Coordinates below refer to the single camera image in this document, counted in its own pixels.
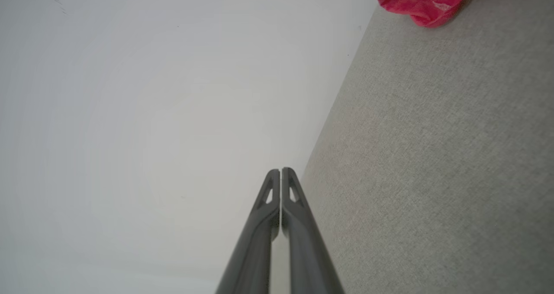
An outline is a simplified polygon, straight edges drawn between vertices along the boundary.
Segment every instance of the white wall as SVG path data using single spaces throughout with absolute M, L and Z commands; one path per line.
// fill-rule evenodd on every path
M 0 0 L 0 292 L 213 292 L 375 4 Z

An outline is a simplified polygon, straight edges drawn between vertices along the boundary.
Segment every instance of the white surface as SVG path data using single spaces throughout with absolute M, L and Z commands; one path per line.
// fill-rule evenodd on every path
M 213 292 L 375 5 L 0 0 L 0 292 Z

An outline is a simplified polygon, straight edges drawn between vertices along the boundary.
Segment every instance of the gray fabric surface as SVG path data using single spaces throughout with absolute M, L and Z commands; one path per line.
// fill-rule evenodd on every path
M 554 0 L 375 12 L 302 179 L 348 294 L 554 292 L 553 71 Z

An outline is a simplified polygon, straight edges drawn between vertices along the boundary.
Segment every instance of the gray textured surface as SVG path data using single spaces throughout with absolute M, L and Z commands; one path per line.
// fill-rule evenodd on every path
M 377 10 L 303 176 L 343 286 L 554 292 L 554 0 Z

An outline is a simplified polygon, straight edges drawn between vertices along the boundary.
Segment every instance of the gray carpet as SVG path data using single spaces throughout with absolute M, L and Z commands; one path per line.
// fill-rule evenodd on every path
M 302 179 L 348 294 L 554 292 L 553 71 L 554 0 L 375 12 Z

